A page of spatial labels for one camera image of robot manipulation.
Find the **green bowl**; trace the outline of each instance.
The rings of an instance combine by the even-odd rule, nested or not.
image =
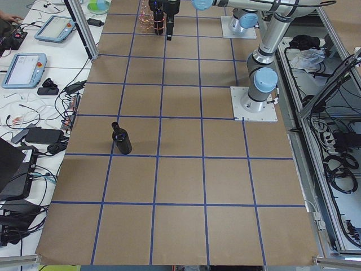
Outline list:
[[[104,1],[103,3],[89,3],[87,8],[91,13],[101,15],[105,14],[109,10],[109,6],[111,4],[108,1]]]

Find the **tablet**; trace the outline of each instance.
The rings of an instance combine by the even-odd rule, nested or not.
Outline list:
[[[4,89],[32,89],[40,82],[46,65],[46,55],[16,54],[2,82]]]
[[[40,41],[63,42],[75,27],[72,18],[53,15],[35,34]]]

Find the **power adapter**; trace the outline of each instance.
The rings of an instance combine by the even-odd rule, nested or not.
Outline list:
[[[101,27],[102,25],[104,25],[104,23],[102,21],[92,19],[92,18],[87,19],[87,22],[88,22],[88,25],[93,25],[95,27]]]
[[[65,92],[66,92],[67,94],[73,94],[73,93],[75,93],[75,92],[83,89],[85,83],[86,83],[86,80],[81,81],[81,82],[80,82],[80,81],[75,82],[75,83],[67,86],[67,87],[65,88]]]

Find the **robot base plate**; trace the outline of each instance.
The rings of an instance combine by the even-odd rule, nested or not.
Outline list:
[[[254,28],[249,28],[244,33],[236,33],[233,32],[230,27],[230,21],[232,17],[230,16],[221,16],[221,23],[222,23],[222,32],[223,32],[223,38],[244,38],[244,39],[256,39],[256,31]]]
[[[241,97],[244,93],[248,91],[248,87],[231,87],[232,95],[232,105],[233,105],[233,116],[235,121],[264,121],[268,123],[277,122],[277,115],[275,111],[275,106],[273,103],[268,103],[265,109],[260,113],[251,113],[245,110],[241,105]]]

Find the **person's hand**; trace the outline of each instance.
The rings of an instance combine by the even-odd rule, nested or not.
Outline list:
[[[15,15],[15,14],[9,14],[9,13],[3,13],[0,14],[1,15],[1,19],[5,20],[5,21],[9,21],[11,23],[19,23],[19,20],[23,20],[24,18]]]

